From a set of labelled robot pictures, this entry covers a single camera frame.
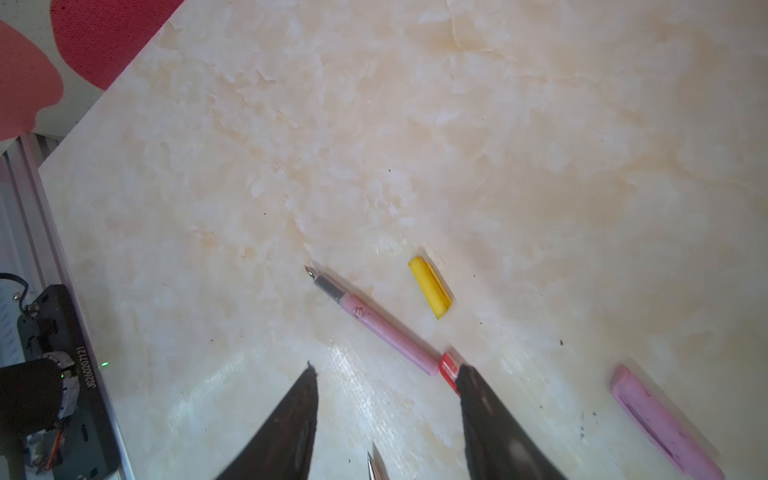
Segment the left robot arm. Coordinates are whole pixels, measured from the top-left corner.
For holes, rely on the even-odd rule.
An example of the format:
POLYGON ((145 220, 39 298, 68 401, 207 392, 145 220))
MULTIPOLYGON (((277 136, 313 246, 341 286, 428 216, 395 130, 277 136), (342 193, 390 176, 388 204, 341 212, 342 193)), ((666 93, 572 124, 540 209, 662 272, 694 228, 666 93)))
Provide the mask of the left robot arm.
POLYGON ((26 477, 25 439, 71 416, 79 394, 79 378, 50 356, 1 369, 1 457, 9 479, 26 477))

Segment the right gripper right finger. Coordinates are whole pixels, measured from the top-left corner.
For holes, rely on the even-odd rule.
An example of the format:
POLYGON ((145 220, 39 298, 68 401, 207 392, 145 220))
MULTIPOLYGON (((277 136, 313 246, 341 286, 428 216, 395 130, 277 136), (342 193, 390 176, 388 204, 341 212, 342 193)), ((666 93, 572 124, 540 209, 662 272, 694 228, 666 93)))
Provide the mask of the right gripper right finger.
POLYGON ((476 368, 460 367, 457 391, 472 479, 565 479, 476 368))

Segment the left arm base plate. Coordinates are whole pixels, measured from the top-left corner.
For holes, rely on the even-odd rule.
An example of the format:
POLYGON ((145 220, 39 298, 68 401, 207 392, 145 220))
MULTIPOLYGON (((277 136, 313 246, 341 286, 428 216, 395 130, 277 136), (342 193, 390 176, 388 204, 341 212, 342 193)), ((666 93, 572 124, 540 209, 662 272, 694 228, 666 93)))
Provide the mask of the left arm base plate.
POLYGON ((30 466, 55 479, 112 478, 120 453, 67 287, 46 287, 18 318, 17 330, 24 359, 48 375, 25 439, 30 466))

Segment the yellow pen cap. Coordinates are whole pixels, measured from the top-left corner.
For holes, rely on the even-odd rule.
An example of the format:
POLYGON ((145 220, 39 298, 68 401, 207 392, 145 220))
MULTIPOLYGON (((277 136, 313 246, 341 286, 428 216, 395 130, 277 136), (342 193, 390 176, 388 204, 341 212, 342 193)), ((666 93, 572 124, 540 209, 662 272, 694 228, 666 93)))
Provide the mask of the yellow pen cap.
POLYGON ((430 309, 437 319, 441 319, 450 309, 452 298, 432 265, 423 257, 417 256, 408 262, 430 309))

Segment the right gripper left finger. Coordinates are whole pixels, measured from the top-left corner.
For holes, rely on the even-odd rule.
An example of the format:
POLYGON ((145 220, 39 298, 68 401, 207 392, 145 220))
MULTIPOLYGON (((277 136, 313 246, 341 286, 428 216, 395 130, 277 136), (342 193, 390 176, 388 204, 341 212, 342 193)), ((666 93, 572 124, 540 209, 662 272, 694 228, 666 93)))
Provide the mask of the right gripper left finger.
POLYGON ((220 479, 309 477, 317 428, 317 373, 308 365, 220 479))

